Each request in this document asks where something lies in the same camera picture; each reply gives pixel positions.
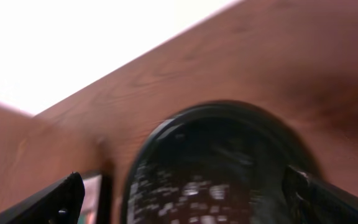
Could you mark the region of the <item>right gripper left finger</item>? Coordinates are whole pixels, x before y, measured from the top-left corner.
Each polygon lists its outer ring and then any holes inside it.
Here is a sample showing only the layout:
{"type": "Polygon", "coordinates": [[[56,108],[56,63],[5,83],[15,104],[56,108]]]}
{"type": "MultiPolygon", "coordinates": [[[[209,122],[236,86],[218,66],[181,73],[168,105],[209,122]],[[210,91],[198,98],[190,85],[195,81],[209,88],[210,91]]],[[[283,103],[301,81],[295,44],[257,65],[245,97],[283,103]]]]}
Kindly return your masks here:
{"type": "Polygon", "coordinates": [[[73,172],[0,213],[0,224],[77,224],[85,197],[81,175],[73,172]]]}

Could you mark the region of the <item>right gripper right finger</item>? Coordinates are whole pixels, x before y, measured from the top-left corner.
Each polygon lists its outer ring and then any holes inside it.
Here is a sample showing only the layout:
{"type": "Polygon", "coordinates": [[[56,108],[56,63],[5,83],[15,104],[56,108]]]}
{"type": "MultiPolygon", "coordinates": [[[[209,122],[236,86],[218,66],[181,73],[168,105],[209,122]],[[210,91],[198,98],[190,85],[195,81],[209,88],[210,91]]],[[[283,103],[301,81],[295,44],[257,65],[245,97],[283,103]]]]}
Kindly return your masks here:
{"type": "Polygon", "coordinates": [[[282,191],[293,223],[358,224],[358,197],[293,166],[282,191]]]}

